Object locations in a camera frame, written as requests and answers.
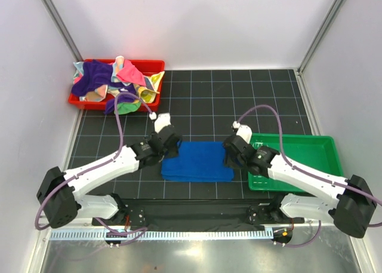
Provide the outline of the blue towel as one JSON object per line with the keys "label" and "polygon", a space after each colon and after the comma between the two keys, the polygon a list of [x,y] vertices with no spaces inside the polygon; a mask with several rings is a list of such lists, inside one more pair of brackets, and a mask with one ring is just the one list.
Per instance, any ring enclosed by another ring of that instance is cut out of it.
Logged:
{"label": "blue towel", "polygon": [[184,142],[177,157],[163,160],[161,175],[173,182],[231,182],[234,171],[224,157],[222,142]]}

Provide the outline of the pink towel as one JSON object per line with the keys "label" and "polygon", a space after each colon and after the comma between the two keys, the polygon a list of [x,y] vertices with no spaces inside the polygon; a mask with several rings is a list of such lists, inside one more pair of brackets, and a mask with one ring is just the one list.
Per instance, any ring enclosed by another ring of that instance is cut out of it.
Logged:
{"label": "pink towel", "polygon": [[144,75],[129,60],[125,60],[116,68],[116,77],[120,82],[126,84],[146,85]]}

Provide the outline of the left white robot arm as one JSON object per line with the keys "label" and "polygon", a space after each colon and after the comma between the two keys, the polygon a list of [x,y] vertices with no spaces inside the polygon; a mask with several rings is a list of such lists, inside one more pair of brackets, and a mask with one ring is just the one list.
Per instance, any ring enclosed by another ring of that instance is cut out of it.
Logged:
{"label": "left white robot arm", "polygon": [[182,141],[182,136],[168,125],[140,143],[124,145],[87,165],[66,171],[59,167],[49,169],[36,194],[40,203],[38,214],[44,214],[47,225],[53,229],[66,226],[76,218],[99,218],[121,225],[129,211],[119,195],[90,195],[90,192],[119,176],[176,157]]}

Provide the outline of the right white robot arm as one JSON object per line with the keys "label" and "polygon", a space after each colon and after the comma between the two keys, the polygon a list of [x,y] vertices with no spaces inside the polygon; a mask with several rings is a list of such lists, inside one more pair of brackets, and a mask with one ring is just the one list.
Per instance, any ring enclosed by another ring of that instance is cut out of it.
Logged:
{"label": "right white robot arm", "polygon": [[308,193],[306,197],[287,194],[271,205],[269,216],[274,222],[282,223],[289,217],[331,222],[354,238],[363,238],[371,227],[377,200],[364,178],[353,175],[346,179],[315,170],[288,158],[283,150],[256,149],[238,134],[229,136],[223,148],[226,166],[289,183]]}

